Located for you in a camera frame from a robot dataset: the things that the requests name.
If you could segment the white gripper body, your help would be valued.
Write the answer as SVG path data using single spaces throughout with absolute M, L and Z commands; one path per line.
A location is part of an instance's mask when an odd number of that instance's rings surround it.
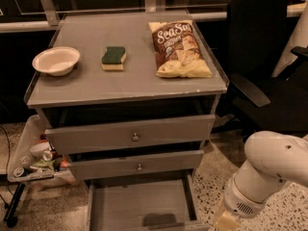
M 265 208 L 264 203 L 253 202 L 245 197 L 238 190 L 233 178 L 228 180 L 223 197 L 226 210 L 242 218 L 254 218 Z

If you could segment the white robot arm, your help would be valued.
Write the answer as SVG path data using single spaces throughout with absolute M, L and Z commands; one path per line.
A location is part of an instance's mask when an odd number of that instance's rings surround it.
M 227 181 L 214 226 L 230 231 L 243 218 L 255 218 L 275 193 L 297 183 L 308 187 L 308 142 L 271 131 L 252 134 L 244 144 L 245 162 Z

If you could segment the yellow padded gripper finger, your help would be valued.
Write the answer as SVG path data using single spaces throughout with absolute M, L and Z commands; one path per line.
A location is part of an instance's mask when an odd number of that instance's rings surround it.
M 213 225 L 219 231 L 233 231 L 242 226 L 238 212 L 222 199 L 214 213 Z

